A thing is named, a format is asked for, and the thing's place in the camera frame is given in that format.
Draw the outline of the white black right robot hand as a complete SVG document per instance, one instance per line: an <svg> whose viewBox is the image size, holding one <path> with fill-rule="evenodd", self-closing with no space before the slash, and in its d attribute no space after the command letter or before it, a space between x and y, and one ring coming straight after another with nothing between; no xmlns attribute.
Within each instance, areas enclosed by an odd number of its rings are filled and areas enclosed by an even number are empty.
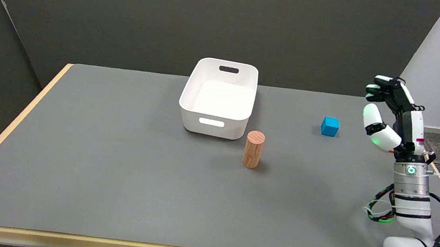
<svg viewBox="0 0 440 247"><path fill-rule="evenodd" d="M393 152L398 163L431 164L436 154L424 149L425 107L416 105L400 77L376 75L373 83L366 86L366 100L363 109L363 126L371 142L386 152ZM376 103L385 103L395 117L393 125L381 118Z"/></svg>

